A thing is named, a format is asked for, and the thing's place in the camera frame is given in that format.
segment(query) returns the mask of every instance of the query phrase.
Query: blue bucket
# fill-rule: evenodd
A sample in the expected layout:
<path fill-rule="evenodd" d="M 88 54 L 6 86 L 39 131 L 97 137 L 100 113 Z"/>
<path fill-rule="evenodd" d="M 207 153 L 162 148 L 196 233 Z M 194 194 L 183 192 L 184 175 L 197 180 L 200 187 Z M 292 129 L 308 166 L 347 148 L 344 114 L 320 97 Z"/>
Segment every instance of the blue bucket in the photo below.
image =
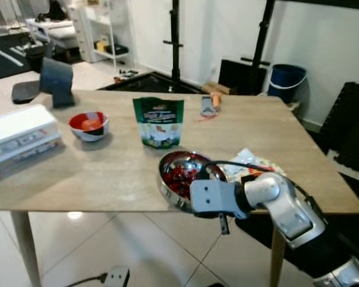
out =
<path fill-rule="evenodd" d="M 306 70 L 293 65 L 274 65 L 269 85 L 269 96 L 280 97 L 290 103 L 298 86 L 306 79 Z"/>

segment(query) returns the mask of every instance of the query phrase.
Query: green snack bag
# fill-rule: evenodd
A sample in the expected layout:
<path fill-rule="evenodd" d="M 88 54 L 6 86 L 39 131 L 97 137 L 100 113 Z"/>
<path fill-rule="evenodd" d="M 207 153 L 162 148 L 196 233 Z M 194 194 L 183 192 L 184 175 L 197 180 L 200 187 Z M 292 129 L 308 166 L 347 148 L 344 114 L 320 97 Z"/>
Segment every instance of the green snack bag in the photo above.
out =
<path fill-rule="evenodd" d="M 168 149 L 180 144 L 184 117 L 183 100 L 142 97 L 134 99 L 133 104 L 144 145 Z"/>

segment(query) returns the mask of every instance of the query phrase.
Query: black pole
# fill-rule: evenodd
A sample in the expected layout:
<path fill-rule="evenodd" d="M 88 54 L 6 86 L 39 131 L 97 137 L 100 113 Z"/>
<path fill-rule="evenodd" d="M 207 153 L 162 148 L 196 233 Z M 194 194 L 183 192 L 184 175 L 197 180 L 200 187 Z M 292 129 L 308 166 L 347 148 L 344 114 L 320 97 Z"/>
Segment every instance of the black pole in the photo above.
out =
<path fill-rule="evenodd" d="M 165 44 L 173 45 L 173 68 L 172 68 L 172 81 L 174 84 L 178 84 L 181 81 L 180 75 L 180 0 L 172 0 L 172 9 L 170 11 L 171 19 L 171 32 L 172 41 L 163 41 Z"/>
<path fill-rule="evenodd" d="M 251 72 L 250 72 L 250 94 L 255 93 L 255 85 L 258 78 L 259 65 L 262 58 L 264 45 L 266 43 L 267 31 L 269 30 L 271 17 L 273 14 L 276 0 L 267 0 L 266 7 L 263 13 L 262 22 L 259 24 L 259 34 L 257 40 L 257 46 L 255 48 L 254 58 L 252 60 Z"/>

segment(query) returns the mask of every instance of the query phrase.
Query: metal bowl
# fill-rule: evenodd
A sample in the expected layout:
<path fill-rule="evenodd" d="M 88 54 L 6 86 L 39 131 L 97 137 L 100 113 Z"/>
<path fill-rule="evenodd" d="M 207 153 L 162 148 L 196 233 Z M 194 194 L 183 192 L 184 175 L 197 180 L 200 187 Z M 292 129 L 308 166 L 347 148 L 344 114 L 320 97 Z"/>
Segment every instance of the metal bowl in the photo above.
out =
<path fill-rule="evenodd" d="M 179 166 L 186 172 L 192 172 L 194 169 L 199 172 L 208 161 L 210 161 L 210 159 L 194 151 L 175 151 L 166 154 L 160 161 L 159 175 L 157 178 L 162 196 L 177 209 L 193 213 L 190 199 L 180 196 L 178 192 L 169 187 L 170 184 L 167 182 L 167 175 Z M 223 170 L 218 166 L 208 166 L 206 171 L 210 179 L 227 181 Z"/>

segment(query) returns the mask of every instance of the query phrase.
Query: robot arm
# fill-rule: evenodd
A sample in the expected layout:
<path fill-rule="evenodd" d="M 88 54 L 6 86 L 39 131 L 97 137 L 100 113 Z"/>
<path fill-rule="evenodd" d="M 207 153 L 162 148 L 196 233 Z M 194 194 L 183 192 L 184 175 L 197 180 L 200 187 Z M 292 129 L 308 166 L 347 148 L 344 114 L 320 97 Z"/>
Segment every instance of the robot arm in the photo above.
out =
<path fill-rule="evenodd" d="M 190 194 L 194 211 L 201 214 L 216 212 L 245 219 L 252 210 L 266 208 L 293 249 L 298 268 L 314 278 L 315 286 L 359 286 L 358 261 L 345 251 L 319 214 L 297 198 L 287 178 L 267 172 L 242 184 L 196 180 Z"/>

